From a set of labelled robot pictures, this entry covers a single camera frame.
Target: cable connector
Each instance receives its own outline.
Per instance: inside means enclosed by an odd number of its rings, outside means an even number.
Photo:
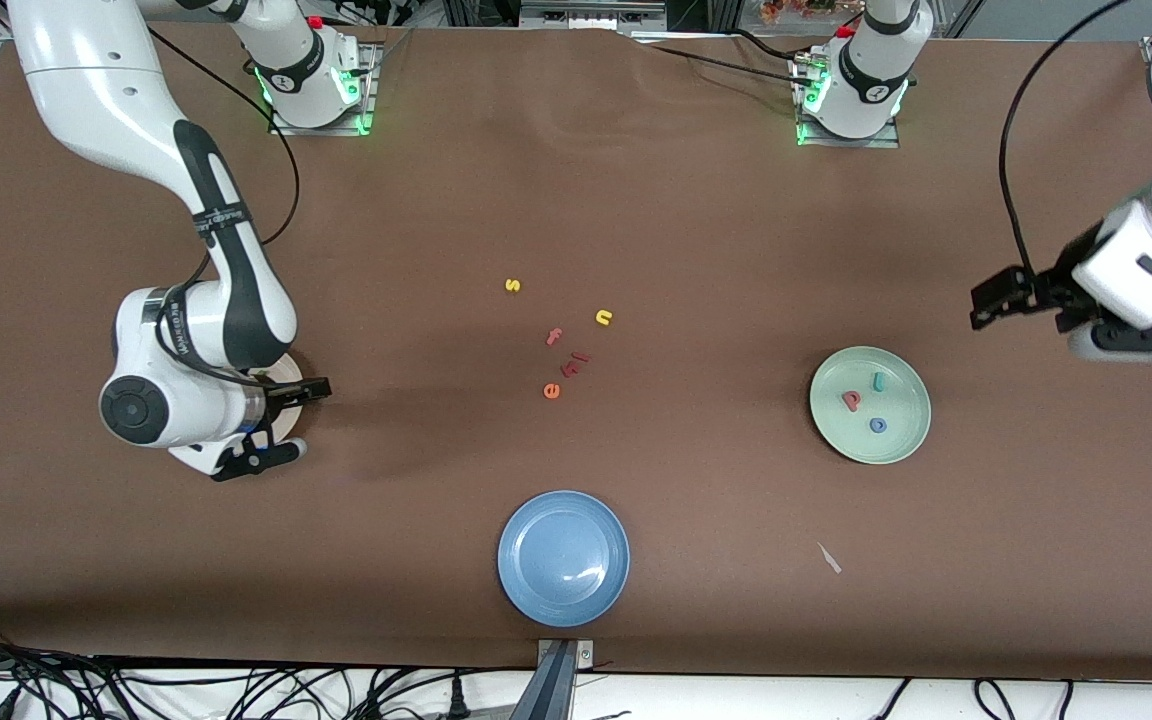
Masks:
[[[465,688],[461,685],[461,674],[452,675],[452,706],[447,710],[447,720],[465,720],[470,717],[470,707],[465,705]]]

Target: plate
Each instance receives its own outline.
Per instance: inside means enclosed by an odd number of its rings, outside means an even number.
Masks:
[[[584,626],[611,609],[630,575],[630,541],[611,507],[576,491],[532,497],[497,552],[500,585],[526,617]]]
[[[882,373],[882,392],[874,374]],[[844,393],[858,392],[856,411]],[[812,378],[812,419],[824,439],[850,460],[886,465],[914,455],[932,429],[932,397],[909,363],[877,347],[849,347],[831,355]],[[876,432],[874,420],[886,429]]]

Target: white surface beneath cables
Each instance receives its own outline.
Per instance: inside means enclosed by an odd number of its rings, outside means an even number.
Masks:
[[[326,670],[305,670],[302,680],[314,679]],[[420,670],[410,680],[444,674],[445,670]],[[144,679],[214,679],[242,675],[243,670],[132,670]],[[349,670],[356,700],[366,694],[371,670]],[[465,700],[471,710],[511,705],[526,687],[529,673],[503,670],[468,675]],[[631,711],[626,720],[869,720],[882,711],[899,680],[895,679],[745,679],[745,676],[687,676],[687,675],[581,675],[577,680],[576,706],[573,720],[594,720]],[[1016,720],[1055,720],[1064,684],[1056,682],[1000,682],[1011,703]],[[0,683],[0,700],[12,684]],[[243,683],[202,687],[134,685],[143,700],[152,703],[168,717],[180,720],[220,720],[229,712]],[[260,717],[273,708],[289,692],[287,682],[262,700],[244,717]],[[342,679],[324,680],[314,691],[324,698],[328,714],[340,717],[347,703]],[[993,694],[983,691],[999,715],[1002,708]],[[73,700],[66,692],[53,692],[63,707]],[[404,694],[401,702],[385,706],[387,712],[397,705],[410,707],[433,720],[447,712],[450,683],[434,683]],[[18,704],[17,720],[45,720],[40,703],[24,700]],[[103,694],[109,705],[109,695]],[[152,717],[147,712],[138,714]],[[279,711],[279,719],[316,720],[314,707],[306,703]],[[393,714],[389,717],[407,717]],[[970,680],[915,680],[897,703],[890,720],[987,720],[972,696]],[[1150,683],[1078,683],[1068,720],[1152,720],[1152,684]]]

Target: white paper scrap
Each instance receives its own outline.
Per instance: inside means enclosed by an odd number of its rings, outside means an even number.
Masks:
[[[829,555],[829,552],[824,548],[823,544],[817,543],[817,547],[820,548],[820,552],[824,554],[824,561],[828,562],[831,568],[833,568],[833,571],[835,571],[835,574],[842,574],[842,568],[841,566],[838,566],[838,560],[833,559],[833,555]]]

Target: green plate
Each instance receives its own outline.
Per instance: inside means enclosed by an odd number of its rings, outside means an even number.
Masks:
[[[882,392],[874,374],[882,373]],[[844,393],[861,394],[855,414]],[[886,465],[914,455],[932,429],[932,397],[914,367],[877,347],[849,347],[829,356],[812,378],[812,419],[835,450],[856,462]],[[886,420],[881,433],[870,427]]]

